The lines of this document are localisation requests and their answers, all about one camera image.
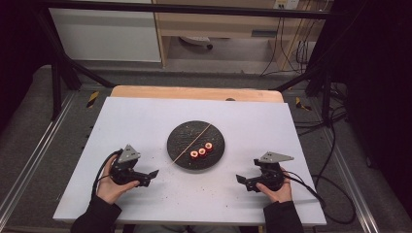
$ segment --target black disc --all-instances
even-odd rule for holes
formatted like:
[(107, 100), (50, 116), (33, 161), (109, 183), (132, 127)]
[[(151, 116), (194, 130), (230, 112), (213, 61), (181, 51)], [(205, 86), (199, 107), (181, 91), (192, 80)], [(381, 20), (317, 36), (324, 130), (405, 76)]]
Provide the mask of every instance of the black disc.
[[(174, 161), (209, 125), (204, 121), (188, 121), (177, 126), (167, 139), (167, 151)], [(212, 143), (213, 149), (207, 152), (206, 156), (192, 159), (190, 153), (193, 150), (199, 151), (206, 143)], [(186, 150), (185, 153), (175, 162), (177, 165), (190, 169), (202, 170), (215, 165), (223, 156), (224, 138), (214, 125), (209, 128)]]

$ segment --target table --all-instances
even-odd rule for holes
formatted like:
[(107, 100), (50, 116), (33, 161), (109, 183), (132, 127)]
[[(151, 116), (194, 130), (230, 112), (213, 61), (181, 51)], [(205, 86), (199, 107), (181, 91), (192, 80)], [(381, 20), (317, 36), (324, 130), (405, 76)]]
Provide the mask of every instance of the table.
[[(239, 101), (248, 96), (249, 102)], [(221, 101), (226, 98), (238, 101)], [(159, 169), (159, 173), (149, 187), (134, 188), (119, 199), (123, 209), (119, 223), (264, 224), (262, 208), (269, 200), (262, 193), (247, 192), (235, 178), (236, 174), (259, 175), (254, 158), (268, 150), (291, 155), (295, 160), (282, 166), (313, 187), (289, 107), (282, 102), (280, 93), (265, 90), (116, 87), (106, 99), (53, 218), (72, 222), (81, 215), (104, 158), (130, 144), (142, 154), (135, 170)], [(193, 119), (212, 122), (225, 139), (223, 158), (204, 171), (171, 165), (166, 151), (174, 127)], [(326, 224), (319, 202), (304, 187), (292, 183), (292, 192), (302, 224)]]

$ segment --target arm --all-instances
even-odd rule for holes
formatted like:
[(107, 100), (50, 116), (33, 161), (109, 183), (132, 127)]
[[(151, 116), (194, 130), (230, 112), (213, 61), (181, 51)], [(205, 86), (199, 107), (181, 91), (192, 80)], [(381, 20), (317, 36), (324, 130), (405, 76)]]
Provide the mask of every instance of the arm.
[(292, 200), (291, 181), (289, 179), (285, 179), (284, 184), (278, 191), (272, 191), (261, 183), (257, 183), (257, 188), (272, 202), (263, 209), (268, 233), (304, 232)]
[(97, 187), (96, 196), (92, 197), (86, 212), (73, 223), (71, 233), (110, 233), (118, 219), (121, 208), (115, 204), (127, 190), (137, 186), (139, 182), (117, 185), (109, 177), (109, 172), (116, 155), (106, 163), (103, 176)]

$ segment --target hand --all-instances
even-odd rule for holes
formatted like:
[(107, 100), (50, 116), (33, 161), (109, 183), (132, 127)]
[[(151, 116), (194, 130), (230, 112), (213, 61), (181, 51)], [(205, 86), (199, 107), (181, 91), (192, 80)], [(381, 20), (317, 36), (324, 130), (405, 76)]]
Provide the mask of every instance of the hand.
[(118, 185), (113, 182), (109, 174), (110, 169), (112, 168), (112, 163), (115, 161), (116, 157), (117, 155), (115, 154), (109, 159), (109, 161), (107, 161), (103, 170), (103, 178), (100, 180), (96, 193), (98, 197), (111, 205), (114, 204), (122, 194), (139, 184), (138, 181), (124, 185)]
[[(285, 169), (281, 168), (282, 171), (286, 176), (289, 174), (285, 171)], [(292, 200), (292, 189), (291, 189), (291, 180), (288, 178), (284, 179), (284, 184), (282, 187), (277, 191), (270, 190), (267, 186), (262, 183), (257, 183), (257, 188), (264, 193), (272, 203), (274, 202), (287, 202)]]

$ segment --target person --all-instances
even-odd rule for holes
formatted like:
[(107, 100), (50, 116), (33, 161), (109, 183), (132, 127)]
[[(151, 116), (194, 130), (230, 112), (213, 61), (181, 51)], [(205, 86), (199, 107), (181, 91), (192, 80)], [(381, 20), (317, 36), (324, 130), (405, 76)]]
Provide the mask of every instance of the person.
[[(89, 202), (87, 210), (84, 214), (79, 216), (72, 224), (71, 233), (111, 233), (114, 232), (114, 223), (121, 213), (121, 208), (116, 205), (116, 201), (126, 191), (132, 189), (139, 184), (138, 181), (118, 185), (109, 177), (112, 163), (116, 159), (113, 155), (105, 164), (102, 179), (97, 187), (96, 195), (93, 196)], [(262, 183), (257, 183), (257, 188), (264, 193), (271, 204), (263, 209), (266, 232), (267, 233), (301, 233), (303, 231), (299, 216), (292, 200), (291, 181), (285, 178), (285, 182), (278, 191), (272, 191)], [(149, 225), (141, 225), (146, 229), (138, 228), (137, 232), (148, 232)], [(157, 230), (152, 232), (183, 232), (183, 230), (176, 230), (168, 228), (167, 226), (156, 226)], [(196, 227), (190, 229), (191, 232), (239, 232), (236, 228), (218, 228), (216, 231), (208, 226), (203, 229)]]

